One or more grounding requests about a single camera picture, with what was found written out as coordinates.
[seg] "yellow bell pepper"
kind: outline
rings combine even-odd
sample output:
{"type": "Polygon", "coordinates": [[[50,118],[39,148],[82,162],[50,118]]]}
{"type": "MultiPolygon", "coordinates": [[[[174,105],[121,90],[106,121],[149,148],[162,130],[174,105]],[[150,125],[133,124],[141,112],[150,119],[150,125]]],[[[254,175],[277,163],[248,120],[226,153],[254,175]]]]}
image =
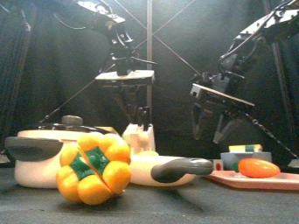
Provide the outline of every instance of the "yellow bell pepper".
{"type": "Polygon", "coordinates": [[[115,134],[87,133],[61,149],[55,181],[62,197],[98,205],[120,194],[129,182],[129,148],[115,134]]]}

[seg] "pink plate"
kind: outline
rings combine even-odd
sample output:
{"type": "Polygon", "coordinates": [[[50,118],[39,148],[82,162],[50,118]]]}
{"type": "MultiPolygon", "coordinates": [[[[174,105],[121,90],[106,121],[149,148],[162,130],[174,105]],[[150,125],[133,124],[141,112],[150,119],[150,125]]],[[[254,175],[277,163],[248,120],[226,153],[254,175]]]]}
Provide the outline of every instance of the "pink plate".
{"type": "Polygon", "coordinates": [[[292,173],[280,172],[272,178],[248,178],[233,171],[213,171],[206,178],[236,188],[299,191],[299,175],[292,173]]]}

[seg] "black tablecloth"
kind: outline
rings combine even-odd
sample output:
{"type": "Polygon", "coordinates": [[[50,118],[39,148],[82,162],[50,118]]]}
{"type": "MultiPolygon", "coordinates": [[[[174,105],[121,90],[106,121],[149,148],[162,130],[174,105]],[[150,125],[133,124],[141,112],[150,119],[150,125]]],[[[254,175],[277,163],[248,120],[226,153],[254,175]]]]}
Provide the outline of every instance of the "black tablecloth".
{"type": "Polygon", "coordinates": [[[238,190],[205,178],[161,188],[132,185],[99,206],[67,202],[55,189],[14,183],[0,169],[0,223],[299,223],[299,192],[238,190]]]}

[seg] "pot handle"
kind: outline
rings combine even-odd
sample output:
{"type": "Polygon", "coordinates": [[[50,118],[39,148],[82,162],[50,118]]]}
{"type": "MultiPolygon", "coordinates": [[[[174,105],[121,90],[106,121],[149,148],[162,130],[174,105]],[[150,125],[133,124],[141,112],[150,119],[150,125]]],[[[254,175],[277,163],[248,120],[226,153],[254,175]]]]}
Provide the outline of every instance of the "pot handle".
{"type": "Polygon", "coordinates": [[[150,170],[152,179],[160,183],[177,181],[184,174],[206,176],[212,173],[212,162],[204,158],[177,158],[157,164],[150,170]]]}

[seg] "wire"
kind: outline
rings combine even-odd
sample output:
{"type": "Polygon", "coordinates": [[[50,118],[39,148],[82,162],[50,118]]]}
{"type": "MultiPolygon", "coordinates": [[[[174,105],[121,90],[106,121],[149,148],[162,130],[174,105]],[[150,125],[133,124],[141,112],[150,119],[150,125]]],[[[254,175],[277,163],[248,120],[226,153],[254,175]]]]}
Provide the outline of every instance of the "wire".
{"type": "Polygon", "coordinates": [[[66,26],[67,28],[70,28],[71,30],[82,30],[82,29],[86,29],[85,26],[82,26],[82,27],[71,27],[71,26],[66,25],[66,24],[61,21],[61,19],[58,18],[58,16],[57,16],[54,13],[51,13],[51,15],[55,17],[55,19],[58,20],[58,22],[59,22],[63,26],[66,26]]]}
{"type": "Polygon", "coordinates": [[[0,7],[2,8],[2,10],[6,12],[6,13],[10,13],[10,11],[0,4],[0,7]]]}
{"type": "Polygon", "coordinates": [[[280,5],[277,5],[274,7],[274,9],[270,11],[270,13],[265,16],[265,20],[262,22],[262,24],[257,27],[256,31],[246,37],[246,39],[232,49],[232,50],[228,50],[228,52],[225,54],[222,54],[220,56],[220,59],[218,59],[218,63],[228,57],[230,56],[237,50],[240,47],[244,46],[244,44],[258,34],[261,28],[264,27],[266,21],[270,19],[270,17],[276,14],[276,11],[280,10],[286,4],[289,4],[293,0],[289,0],[284,3],[281,3],[280,5]]]}

